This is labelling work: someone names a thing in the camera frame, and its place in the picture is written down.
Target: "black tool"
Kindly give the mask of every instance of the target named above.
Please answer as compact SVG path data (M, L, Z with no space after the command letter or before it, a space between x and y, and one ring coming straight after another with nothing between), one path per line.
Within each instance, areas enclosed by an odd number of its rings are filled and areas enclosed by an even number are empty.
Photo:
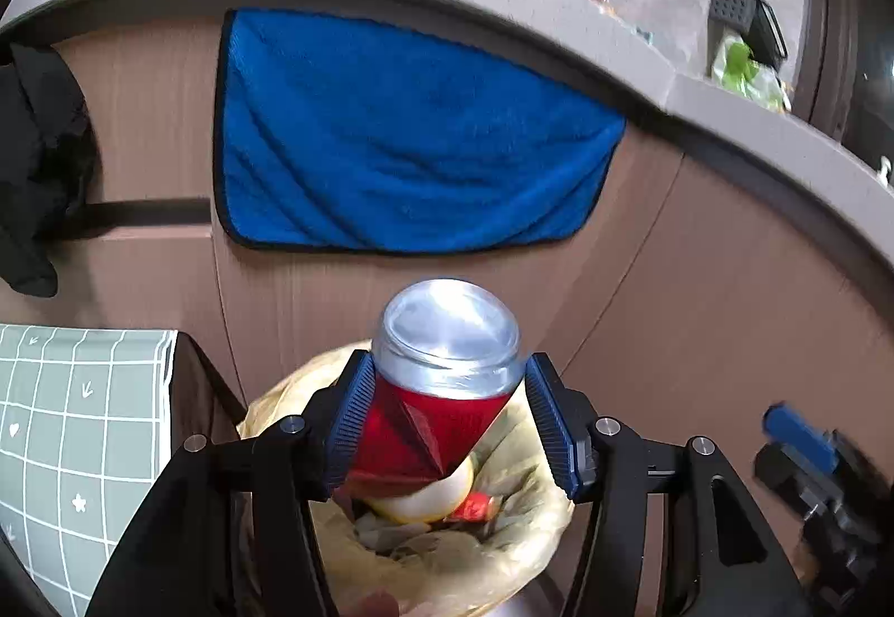
M667 495L659 614L811 614L782 547L713 441L640 438L567 389L543 353L527 363L525 389L553 479L577 504L593 504L562 617L633 616L650 493Z
M754 475L803 520L817 565L808 588L814 614L894 614L894 498L884 476L843 434L816 431L784 403L763 420L772 441Z
M243 492L267 617L337 617L307 502L326 501L344 481L374 383L372 358L355 350L301 416L235 443L188 438L115 548L88 617L239 614L234 508Z
M766 0L711 0L708 17L739 32L751 56L761 65L779 72L788 60L785 37Z

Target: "red can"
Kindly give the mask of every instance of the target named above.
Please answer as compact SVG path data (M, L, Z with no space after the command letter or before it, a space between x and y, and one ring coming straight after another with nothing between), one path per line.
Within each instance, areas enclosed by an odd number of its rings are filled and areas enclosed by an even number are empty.
M419 282L383 312L377 382L347 486L356 496L414 492L447 477L519 386L519 326L484 288Z

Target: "silver can top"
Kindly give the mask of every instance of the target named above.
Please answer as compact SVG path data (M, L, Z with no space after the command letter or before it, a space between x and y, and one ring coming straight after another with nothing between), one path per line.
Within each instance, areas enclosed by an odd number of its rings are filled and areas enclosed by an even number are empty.
M372 354L377 372L404 390L482 400L521 382L519 342L515 317L489 291L458 279L430 279L388 303Z

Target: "metal screw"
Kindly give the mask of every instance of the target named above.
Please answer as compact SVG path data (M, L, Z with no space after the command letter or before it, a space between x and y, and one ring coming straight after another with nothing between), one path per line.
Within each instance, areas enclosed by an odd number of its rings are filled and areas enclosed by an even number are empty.
M714 449L714 441L710 438L705 438L702 435L699 435L699 437L692 439L692 450L699 455L710 456L712 452L714 452Z
M300 415L288 415L283 418L280 423L280 430L284 433L294 435L304 430L304 419Z
M188 450L190 453L198 453L206 445L208 445L208 439L201 433L191 435L189 438L183 441L183 447L185 447L185 449Z
M602 435L617 435L620 433L620 423L613 417L601 417L596 421L596 430Z

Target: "hand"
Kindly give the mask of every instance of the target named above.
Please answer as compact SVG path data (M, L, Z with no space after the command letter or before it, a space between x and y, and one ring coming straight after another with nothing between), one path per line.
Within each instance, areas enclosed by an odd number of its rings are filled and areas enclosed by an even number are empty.
M400 617L401 608L387 592L373 592L356 603L344 617Z

